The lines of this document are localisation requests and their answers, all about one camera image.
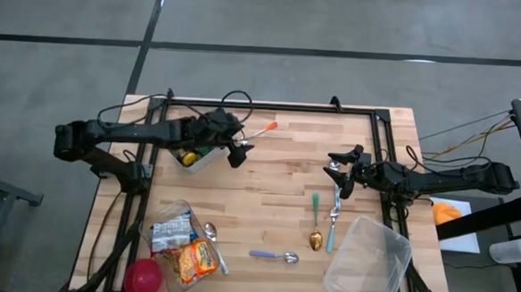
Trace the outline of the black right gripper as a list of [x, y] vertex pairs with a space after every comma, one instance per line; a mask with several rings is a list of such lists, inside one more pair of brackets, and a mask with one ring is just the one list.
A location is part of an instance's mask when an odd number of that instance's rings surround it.
[[354, 181], [358, 182], [364, 188], [373, 188], [378, 191], [386, 190], [386, 183], [384, 179], [383, 162], [372, 162], [371, 154], [363, 153], [362, 145], [356, 145], [350, 152], [347, 153], [329, 153], [328, 157], [334, 162], [351, 165], [350, 176], [341, 171], [334, 171], [328, 167], [324, 167], [324, 172], [339, 188], [339, 197], [347, 200], [354, 190]]

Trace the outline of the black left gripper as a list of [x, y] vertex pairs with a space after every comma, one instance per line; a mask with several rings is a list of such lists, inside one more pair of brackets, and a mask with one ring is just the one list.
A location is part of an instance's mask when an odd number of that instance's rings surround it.
[[254, 145], [233, 143], [234, 139], [245, 138], [244, 125], [223, 108], [203, 113], [198, 118], [193, 116], [186, 127], [196, 146], [227, 146], [230, 153], [227, 160], [232, 168], [238, 168], [246, 160], [247, 151], [254, 148]]

